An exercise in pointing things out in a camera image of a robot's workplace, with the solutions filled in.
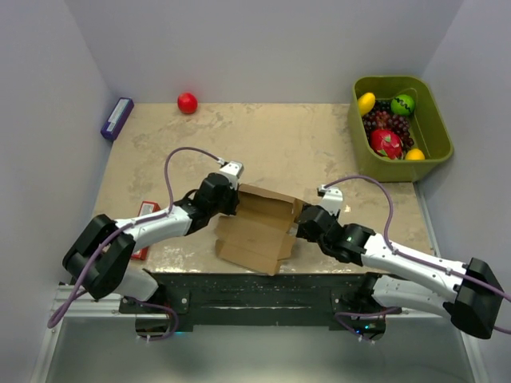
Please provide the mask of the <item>brown cardboard box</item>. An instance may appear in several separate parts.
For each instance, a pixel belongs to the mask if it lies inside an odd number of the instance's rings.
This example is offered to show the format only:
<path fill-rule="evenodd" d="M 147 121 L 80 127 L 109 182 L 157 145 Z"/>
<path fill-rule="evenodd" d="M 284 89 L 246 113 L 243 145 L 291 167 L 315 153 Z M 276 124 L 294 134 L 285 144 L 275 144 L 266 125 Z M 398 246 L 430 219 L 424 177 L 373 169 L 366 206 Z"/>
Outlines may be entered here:
<path fill-rule="evenodd" d="M 253 185 L 241 184 L 236 213 L 219 217 L 216 256 L 248 270 L 275 275 L 291 257 L 298 217 L 305 202 Z"/>

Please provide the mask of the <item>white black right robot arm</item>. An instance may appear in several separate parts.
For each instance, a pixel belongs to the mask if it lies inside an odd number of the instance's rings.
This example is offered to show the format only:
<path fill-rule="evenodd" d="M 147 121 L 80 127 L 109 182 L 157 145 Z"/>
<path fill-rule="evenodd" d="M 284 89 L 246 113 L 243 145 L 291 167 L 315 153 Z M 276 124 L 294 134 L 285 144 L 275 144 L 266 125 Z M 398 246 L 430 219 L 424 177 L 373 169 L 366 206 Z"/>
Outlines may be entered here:
<path fill-rule="evenodd" d="M 505 297 L 488 263 L 440 259 L 393 243 L 374 230 L 350 223 L 319 205 L 306 205 L 298 218 L 298 237 L 319 245 L 341 263 L 382 271 L 355 297 L 370 316 L 412 309 L 447 318 L 460 331 L 489 339 Z"/>

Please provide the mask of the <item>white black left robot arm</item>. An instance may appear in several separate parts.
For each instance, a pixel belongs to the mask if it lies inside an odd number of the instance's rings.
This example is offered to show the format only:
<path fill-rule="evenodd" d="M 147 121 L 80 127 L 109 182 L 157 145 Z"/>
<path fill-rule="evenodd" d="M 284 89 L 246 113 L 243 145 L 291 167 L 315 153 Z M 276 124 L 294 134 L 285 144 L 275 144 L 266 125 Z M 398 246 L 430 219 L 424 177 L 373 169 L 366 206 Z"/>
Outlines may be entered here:
<path fill-rule="evenodd" d="M 135 298 L 148 313 L 160 311 L 165 293 L 148 272 L 129 266 L 132 253 L 155 243 L 184 237 L 206 227 L 217 214 L 234 215 L 239 202 L 238 174 L 208 174 L 194 196 L 169 209 L 136 217 L 93 217 L 63 258 L 63 267 L 96 300 L 115 293 Z"/>

